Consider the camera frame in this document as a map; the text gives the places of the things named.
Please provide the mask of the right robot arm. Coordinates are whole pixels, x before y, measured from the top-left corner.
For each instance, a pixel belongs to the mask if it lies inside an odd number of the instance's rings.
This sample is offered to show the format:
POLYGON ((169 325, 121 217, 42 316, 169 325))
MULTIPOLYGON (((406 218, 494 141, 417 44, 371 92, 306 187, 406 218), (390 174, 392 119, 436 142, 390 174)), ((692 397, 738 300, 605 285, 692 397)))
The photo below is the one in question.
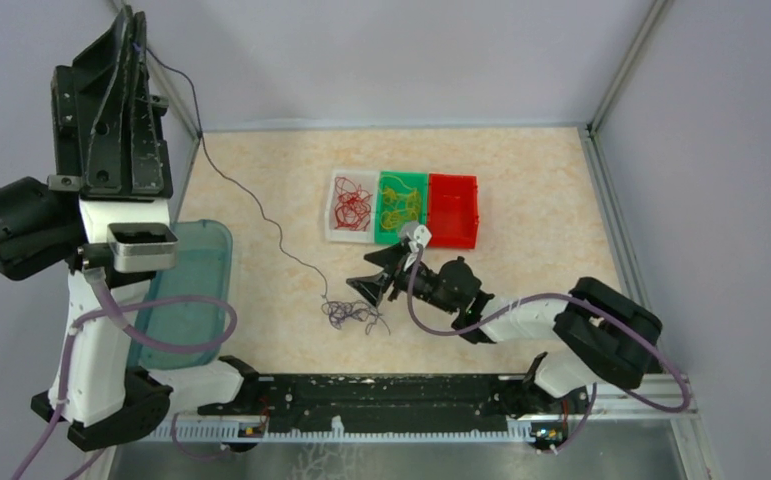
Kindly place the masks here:
POLYGON ((405 294, 409 316, 421 330, 458 336, 471 344, 557 340, 561 351, 537 355, 524 398, 549 412, 563 396, 596 382, 637 389, 654 359, 663 331, 652 312, 593 277, 581 277, 566 294, 539 293, 520 299, 483 290, 463 257, 434 270, 408 242, 365 255, 379 267, 347 285, 373 307, 405 294))

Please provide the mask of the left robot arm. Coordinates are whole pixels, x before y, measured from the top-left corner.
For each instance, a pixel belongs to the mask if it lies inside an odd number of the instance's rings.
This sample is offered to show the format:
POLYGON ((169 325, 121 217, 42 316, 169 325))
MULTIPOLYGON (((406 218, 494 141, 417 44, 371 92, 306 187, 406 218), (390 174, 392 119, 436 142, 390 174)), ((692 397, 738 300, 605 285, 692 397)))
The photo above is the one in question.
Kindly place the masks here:
POLYGON ((19 281, 68 267, 59 369, 31 406, 50 425, 66 422, 85 452, 140 440, 180 412, 219 404, 246 414, 261 399, 231 357, 167 371, 128 363, 133 343, 213 353, 237 325, 234 309, 217 300, 225 324, 207 341, 167 343, 136 326, 138 312, 152 307, 152 280, 176 266, 179 247, 162 129, 168 101, 150 90, 147 55, 145 15, 121 8, 104 34, 54 70, 54 174, 0 188, 0 273, 19 281))

